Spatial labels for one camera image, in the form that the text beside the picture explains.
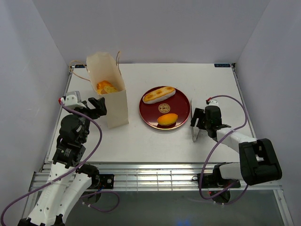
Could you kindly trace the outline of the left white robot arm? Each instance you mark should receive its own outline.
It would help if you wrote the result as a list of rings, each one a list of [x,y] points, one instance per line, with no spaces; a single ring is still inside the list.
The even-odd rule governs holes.
[[[59,100],[69,114],[61,120],[47,183],[40,188],[42,193],[29,216],[19,221],[20,226],[63,226],[84,191],[100,184],[97,167],[81,158],[90,124],[107,114],[105,99],[89,98],[93,109],[85,101],[71,103],[70,99]]]

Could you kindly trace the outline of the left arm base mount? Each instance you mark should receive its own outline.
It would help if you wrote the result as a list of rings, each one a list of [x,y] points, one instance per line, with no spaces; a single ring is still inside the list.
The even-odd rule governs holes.
[[[113,189],[114,188],[114,174],[98,174],[92,177],[92,189]]]

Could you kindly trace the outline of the herb speckled bread slice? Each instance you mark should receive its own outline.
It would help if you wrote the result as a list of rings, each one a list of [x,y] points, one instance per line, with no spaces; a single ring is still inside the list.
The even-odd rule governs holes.
[[[109,94],[115,92],[118,92],[118,90],[114,86],[104,86],[101,91],[102,94]]]

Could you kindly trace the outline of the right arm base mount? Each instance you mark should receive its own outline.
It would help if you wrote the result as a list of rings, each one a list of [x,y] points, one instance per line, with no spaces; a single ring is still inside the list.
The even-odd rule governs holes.
[[[241,183],[232,179],[216,178],[212,174],[204,174],[201,188],[226,188],[233,184],[231,188],[240,188]]]

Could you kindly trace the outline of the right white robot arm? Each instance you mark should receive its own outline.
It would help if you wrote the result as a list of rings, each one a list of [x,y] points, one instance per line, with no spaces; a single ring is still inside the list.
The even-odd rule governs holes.
[[[202,187],[227,187],[237,180],[253,186],[282,178],[282,170],[272,142],[267,138],[248,137],[224,124],[218,106],[196,108],[190,125],[205,130],[216,143],[226,145],[239,154],[238,163],[217,164],[212,173],[198,175]]]

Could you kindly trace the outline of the croissant bread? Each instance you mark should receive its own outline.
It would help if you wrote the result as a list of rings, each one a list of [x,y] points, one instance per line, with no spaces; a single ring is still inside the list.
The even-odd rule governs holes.
[[[104,86],[113,86],[113,85],[110,82],[108,82],[108,81],[99,82],[97,84],[97,93],[99,95],[102,95],[101,91],[102,91],[102,89],[103,89]]]

